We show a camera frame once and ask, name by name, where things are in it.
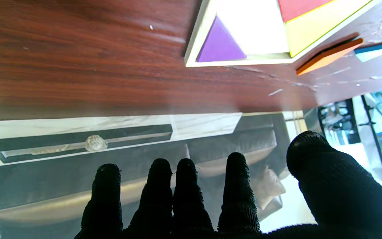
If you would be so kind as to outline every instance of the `hand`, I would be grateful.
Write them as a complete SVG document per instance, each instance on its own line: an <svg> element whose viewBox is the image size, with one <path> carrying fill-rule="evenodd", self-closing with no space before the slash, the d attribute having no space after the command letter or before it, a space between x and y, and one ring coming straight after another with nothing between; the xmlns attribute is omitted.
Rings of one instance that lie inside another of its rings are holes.
<svg viewBox="0 0 382 239"><path fill-rule="evenodd" d="M139 208L129 227L123 230L120 171L116 165L102 165L97 170L92 197L83 213L82 230L75 238L141 238L156 235L217 238L221 235L261 235L248 166L242 154L232 153L227 160L218 232L213 230L204 209L194 163L190 159L179 162L174 195L170 189L171 176L167 160L156 159L153 162Z"/></svg>
<svg viewBox="0 0 382 239"><path fill-rule="evenodd" d="M354 158L307 131L291 142L287 165L318 224L261 233L248 166L242 154L232 153L217 231L204 209L194 163L190 159L179 162L172 195L170 165L156 159L139 208L124 230L120 171L116 165L102 165L83 213L82 230L75 238L382 238L382 186Z"/></svg>

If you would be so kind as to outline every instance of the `red block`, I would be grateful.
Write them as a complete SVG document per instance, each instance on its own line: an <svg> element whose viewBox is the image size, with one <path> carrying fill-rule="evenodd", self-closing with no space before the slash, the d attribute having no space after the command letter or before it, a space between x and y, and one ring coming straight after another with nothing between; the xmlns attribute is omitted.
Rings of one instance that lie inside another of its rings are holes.
<svg viewBox="0 0 382 239"><path fill-rule="evenodd" d="M282 20L285 23L331 1L332 0L278 0Z"/></svg>

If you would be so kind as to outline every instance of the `yellow block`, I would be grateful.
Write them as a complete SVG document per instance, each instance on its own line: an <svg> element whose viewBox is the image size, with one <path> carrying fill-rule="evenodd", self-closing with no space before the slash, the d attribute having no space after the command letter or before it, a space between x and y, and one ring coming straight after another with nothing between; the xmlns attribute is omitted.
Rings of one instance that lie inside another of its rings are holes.
<svg viewBox="0 0 382 239"><path fill-rule="evenodd" d="M321 38L371 0L333 0L285 23L291 57Z"/></svg>

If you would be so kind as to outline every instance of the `purple triangle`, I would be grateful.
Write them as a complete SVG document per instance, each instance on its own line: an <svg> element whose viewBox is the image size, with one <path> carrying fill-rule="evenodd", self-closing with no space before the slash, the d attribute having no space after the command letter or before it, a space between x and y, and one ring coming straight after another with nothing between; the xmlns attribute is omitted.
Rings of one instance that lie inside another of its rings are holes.
<svg viewBox="0 0 382 239"><path fill-rule="evenodd" d="M216 17L201 47L197 62L246 59L246 54L229 34L221 20Z"/></svg>

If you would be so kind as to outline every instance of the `wooden table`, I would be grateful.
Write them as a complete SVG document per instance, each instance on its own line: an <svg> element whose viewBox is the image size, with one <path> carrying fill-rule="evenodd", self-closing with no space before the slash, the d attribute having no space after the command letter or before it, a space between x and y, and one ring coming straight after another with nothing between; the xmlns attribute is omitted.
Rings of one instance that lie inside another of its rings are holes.
<svg viewBox="0 0 382 239"><path fill-rule="evenodd" d="M382 56L295 74L353 33L382 42L382 2L293 64L185 68L199 6L0 0L0 119L300 110L382 89Z"/></svg>

